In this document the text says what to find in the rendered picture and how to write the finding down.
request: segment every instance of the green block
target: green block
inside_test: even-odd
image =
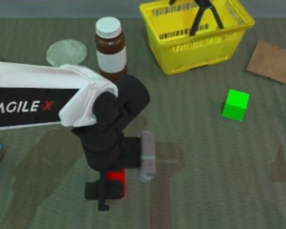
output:
[[[236,90],[229,90],[223,117],[242,121],[247,110],[250,95]]]

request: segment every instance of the yellow plastic basket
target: yellow plastic basket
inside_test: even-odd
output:
[[[177,0],[140,5],[147,28],[149,45],[166,75],[212,65],[229,60],[246,29],[254,26],[254,19],[238,0],[211,0],[224,26],[207,9],[194,36],[189,35],[199,6],[193,0]]]

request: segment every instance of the black basket handle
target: black basket handle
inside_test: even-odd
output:
[[[191,27],[190,30],[190,36],[194,36],[196,34],[196,32],[198,31],[198,27],[200,24],[200,21],[204,15],[204,12],[206,9],[210,9],[215,17],[215,20],[217,22],[217,25],[220,29],[224,28],[224,25],[222,23],[222,21],[220,20],[220,17],[218,15],[218,12],[215,8],[215,6],[211,3],[210,0],[194,0],[196,2],[196,4],[199,6],[199,10],[198,13],[195,17],[195,20],[193,22],[193,25]],[[173,5],[176,2],[176,0],[170,0],[169,4]]]

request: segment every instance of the brown jar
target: brown jar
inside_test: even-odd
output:
[[[95,33],[100,74],[115,82],[127,74],[125,37],[121,23],[114,17],[101,18],[96,22]]]

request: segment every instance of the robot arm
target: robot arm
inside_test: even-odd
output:
[[[144,85],[130,75],[114,84],[82,66],[0,62],[0,129],[73,127],[88,165],[100,172],[85,191],[86,199],[99,201],[99,210],[109,210],[106,199],[124,196],[125,168],[140,168],[144,181],[155,175],[153,135],[123,136],[149,101]]]

